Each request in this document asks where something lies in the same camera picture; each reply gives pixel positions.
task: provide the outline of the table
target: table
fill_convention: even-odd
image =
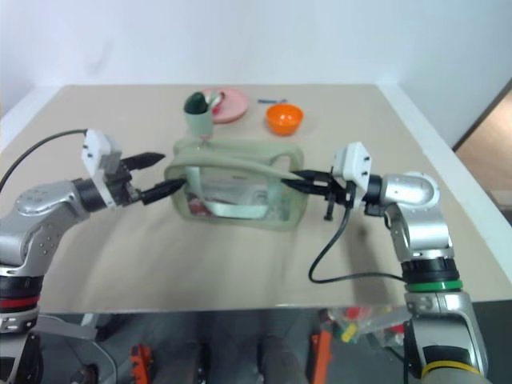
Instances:
[[[65,86],[30,120],[0,156],[0,172],[28,146],[69,129],[102,130],[129,156],[147,150],[168,159],[134,174],[137,187],[160,182],[172,145],[185,134],[185,98],[206,86]],[[237,122],[216,126],[216,138],[278,140],[299,145],[305,168],[328,170],[336,149],[362,141],[377,174],[419,170],[439,181],[465,289],[473,300],[512,297],[512,284],[486,239],[424,155],[402,119],[376,86],[238,86],[251,100]],[[287,98],[305,119],[288,138],[263,125],[268,106],[258,98]],[[0,215],[15,197],[38,184],[86,177],[82,138],[62,138],[31,155],[2,192]],[[322,217],[326,202],[310,197],[298,228],[276,233],[241,226],[184,221],[169,199],[104,210],[62,240],[42,291],[45,312],[212,310],[272,306],[403,304],[396,281],[365,279],[316,286],[307,279],[314,257],[335,232]],[[354,214],[343,239],[317,268],[331,277],[362,271],[400,274],[381,219]]]

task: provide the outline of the white wall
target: white wall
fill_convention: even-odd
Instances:
[[[40,84],[403,82],[452,143],[512,75],[507,0],[0,2],[7,108]]]

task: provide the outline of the transparent pouch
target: transparent pouch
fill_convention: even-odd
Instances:
[[[174,145],[166,179],[186,178],[172,196],[188,219],[290,230],[299,223],[307,195],[281,183],[303,164],[291,144],[187,138]]]

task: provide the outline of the dark green object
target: dark green object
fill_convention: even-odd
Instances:
[[[208,103],[202,92],[196,92],[185,101],[184,111],[188,114],[204,114],[208,111]]]
[[[462,282],[460,280],[451,280],[448,282],[419,282],[406,285],[409,292],[435,292],[439,290],[460,290]]]

